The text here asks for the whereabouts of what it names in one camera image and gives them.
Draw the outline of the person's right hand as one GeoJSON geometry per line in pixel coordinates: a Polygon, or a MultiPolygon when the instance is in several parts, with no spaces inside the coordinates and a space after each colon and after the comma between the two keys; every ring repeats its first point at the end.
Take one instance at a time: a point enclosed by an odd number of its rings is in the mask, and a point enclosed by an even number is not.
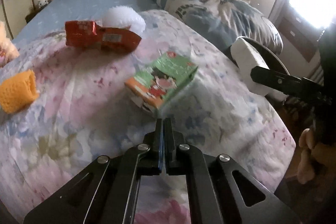
{"type": "Polygon", "coordinates": [[[302,148],[301,159],[297,169],[297,179],[301,184],[322,176],[325,180],[335,180],[335,146],[317,142],[314,131],[306,128],[299,138],[302,148]]]}

